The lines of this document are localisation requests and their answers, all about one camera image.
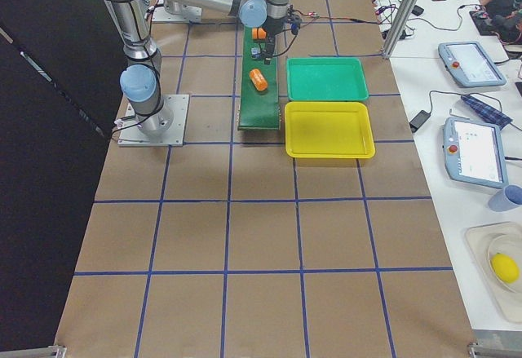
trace metal pole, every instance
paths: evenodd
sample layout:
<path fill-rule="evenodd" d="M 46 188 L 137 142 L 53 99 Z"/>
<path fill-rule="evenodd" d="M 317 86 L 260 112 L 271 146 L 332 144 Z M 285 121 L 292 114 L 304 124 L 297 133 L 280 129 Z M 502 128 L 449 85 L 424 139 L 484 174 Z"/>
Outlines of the metal pole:
<path fill-rule="evenodd" d="M 520 358 L 520 357 L 522 357 L 522 351 L 487 348 L 487 347 L 479 346 L 474 343 L 470 344 L 467 347 L 467 350 L 468 350 L 471 358 L 476 358 L 479 356 L 488 357 L 488 358 Z"/>
<path fill-rule="evenodd" d="M 389 59 L 390 56 L 392 56 L 393 49 L 399 41 L 402 31 L 405 28 L 406 22 L 408 21 L 408 17 L 411 14 L 411 11 L 413 10 L 416 2 L 417 0 L 402 0 L 402 3 L 399 7 L 399 11 L 397 12 L 397 16 L 393 20 L 388 35 L 386 36 L 386 40 L 384 41 L 384 59 Z"/>

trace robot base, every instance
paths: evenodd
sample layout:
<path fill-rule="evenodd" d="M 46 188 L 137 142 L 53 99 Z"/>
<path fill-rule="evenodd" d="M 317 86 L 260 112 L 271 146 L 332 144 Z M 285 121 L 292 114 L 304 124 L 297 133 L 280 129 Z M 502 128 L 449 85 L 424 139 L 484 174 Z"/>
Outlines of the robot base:
<path fill-rule="evenodd" d="M 122 147 L 151 147 L 151 146 L 183 146 L 185 123 L 187 121 L 189 95 L 164 95 L 165 103 L 174 113 L 174 122 L 163 134 L 151 138 L 141 132 L 138 126 L 121 131 L 117 144 Z M 127 107 L 126 114 L 134 115 L 134 109 Z M 129 120 L 126 126 L 136 124 L 136 120 Z"/>

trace tablet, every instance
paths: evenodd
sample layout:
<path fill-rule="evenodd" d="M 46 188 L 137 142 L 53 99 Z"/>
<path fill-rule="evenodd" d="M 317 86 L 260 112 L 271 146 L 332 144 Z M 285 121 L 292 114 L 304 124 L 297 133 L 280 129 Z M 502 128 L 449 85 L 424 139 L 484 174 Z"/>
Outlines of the tablet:
<path fill-rule="evenodd" d="M 439 44 L 439 56 L 460 86 L 500 86 L 506 83 L 478 42 L 443 42 Z"/>
<path fill-rule="evenodd" d="M 450 117 L 443 133 L 445 166 L 451 179 L 492 188 L 509 184 L 500 127 Z"/>

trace metal base plate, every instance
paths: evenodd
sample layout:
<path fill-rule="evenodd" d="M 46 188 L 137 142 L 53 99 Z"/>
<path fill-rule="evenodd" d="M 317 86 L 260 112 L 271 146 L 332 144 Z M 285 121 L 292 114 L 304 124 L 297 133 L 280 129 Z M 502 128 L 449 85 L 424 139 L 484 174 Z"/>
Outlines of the metal base plate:
<path fill-rule="evenodd" d="M 183 146 L 185 135 L 185 123 L 187 121 L 189 95 L 164 95 L 165 104 L 174 113 L 174 122 L 158 138 L 150 138 L 141 132 L 138 126 L 120 131 L 117 144 L 122 147 L 151 147 L 151 146 Z M 134 115 L 134 109 L 129 106 L 127 116 Z M 125 122 L 125 126 L 136 124 L 136 120 Z"/>
<path fill-rule="evenodd" d="M 158 7 L 154 11 L 153 22 L 158 23 L 185 23 L 188 22 L 201 22 L 201 8 L 194 6 L 181 5 L 183 10 L 180 14 L 167 13 L 163 7 Z"/>

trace green tray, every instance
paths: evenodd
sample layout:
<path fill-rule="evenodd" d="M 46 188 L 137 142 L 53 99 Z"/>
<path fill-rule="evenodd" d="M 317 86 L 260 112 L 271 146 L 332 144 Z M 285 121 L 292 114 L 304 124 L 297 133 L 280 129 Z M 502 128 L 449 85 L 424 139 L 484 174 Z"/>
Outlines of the green tray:
<path fill-rule="evenodd" d="M 364 101 L 365 74 L 357 58 L 290 58 L 286 61 L 292 101 Z"/>

